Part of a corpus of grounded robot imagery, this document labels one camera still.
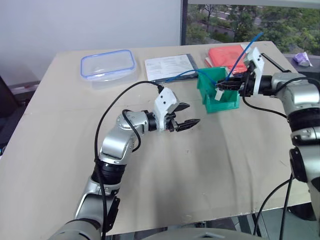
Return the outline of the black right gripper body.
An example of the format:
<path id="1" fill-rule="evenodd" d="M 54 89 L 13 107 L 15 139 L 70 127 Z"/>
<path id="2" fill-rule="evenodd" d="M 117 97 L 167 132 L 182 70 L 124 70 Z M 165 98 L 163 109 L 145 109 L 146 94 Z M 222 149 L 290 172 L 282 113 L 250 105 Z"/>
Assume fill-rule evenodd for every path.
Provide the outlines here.
<path id="1" fill-rule="evenodd" d="M 251 97 L 253 95 L 256 77 L 254 72 L 255 68 L 254 63 L 250 62 L 247 71 L 242 76 L 243 86 L 241 86 L 238 91 L 241 97 Z"/>

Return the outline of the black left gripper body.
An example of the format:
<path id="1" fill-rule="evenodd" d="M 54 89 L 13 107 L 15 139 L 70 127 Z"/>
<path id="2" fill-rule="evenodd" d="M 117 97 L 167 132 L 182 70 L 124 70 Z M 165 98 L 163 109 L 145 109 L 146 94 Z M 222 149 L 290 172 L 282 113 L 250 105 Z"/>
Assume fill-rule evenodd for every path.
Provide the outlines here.
<path id="1" fill-rule="evenodd" d="M 176 117 L 175 111 L 179 107 L 179 105 L 180 104 L 178 103 L 177 106 L 175 106 L 173 108 L 173 110 L 169 111 L 164 117 L 165 129 L 169 130 L 170 132 L 174 132 L 174 131 L 179 132 L 180 131 L 179 125 L 175 121 L 175 117 Z"/>

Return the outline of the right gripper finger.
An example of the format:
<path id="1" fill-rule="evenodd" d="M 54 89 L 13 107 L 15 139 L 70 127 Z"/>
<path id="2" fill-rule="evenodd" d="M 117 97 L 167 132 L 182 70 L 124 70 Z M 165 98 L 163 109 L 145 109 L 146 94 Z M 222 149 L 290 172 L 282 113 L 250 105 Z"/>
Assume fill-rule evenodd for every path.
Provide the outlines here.
<path id="1" fill-rule="evenodd" d="M 239 91 L 241 84 L 217 84 L 215 87 L 221 91 Z"/>
<path id="2" fill-rule="evenodd" d="M 242 78 L 241 77 L 230 77 L 230 78 L 224 78 L 217 82 L 217 86 L 237 86 L 242 84 Z"/>

